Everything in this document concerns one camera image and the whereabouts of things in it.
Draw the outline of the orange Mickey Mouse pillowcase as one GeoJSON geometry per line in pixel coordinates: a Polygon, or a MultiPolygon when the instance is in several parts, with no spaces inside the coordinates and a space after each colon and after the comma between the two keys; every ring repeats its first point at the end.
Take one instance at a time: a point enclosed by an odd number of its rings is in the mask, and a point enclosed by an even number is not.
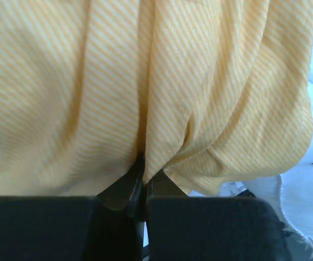
{"type": "Polygon", "coordinates": [[[313,1],[0,1],[0,195],[182,189],[295,166],[313,1]]]}

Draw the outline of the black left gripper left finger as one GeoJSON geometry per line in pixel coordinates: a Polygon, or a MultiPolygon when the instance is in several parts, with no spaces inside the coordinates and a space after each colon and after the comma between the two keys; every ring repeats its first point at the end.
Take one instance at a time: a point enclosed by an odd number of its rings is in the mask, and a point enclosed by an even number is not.
{"type": "Polygon", "coordinates": [[[97,196],[0,196],[0,260],[141,260],[144,166],[97,196]]]}

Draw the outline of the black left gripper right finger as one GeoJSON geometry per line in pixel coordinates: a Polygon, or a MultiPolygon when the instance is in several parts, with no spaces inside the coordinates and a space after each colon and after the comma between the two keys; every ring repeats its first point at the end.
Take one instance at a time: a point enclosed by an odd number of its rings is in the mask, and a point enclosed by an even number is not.
{"type": "Polygon", "coordinates": [[[253,197],[189,197],[163,172],[146,188],[151,260],[289,260],[281,224],[253,197]]]}

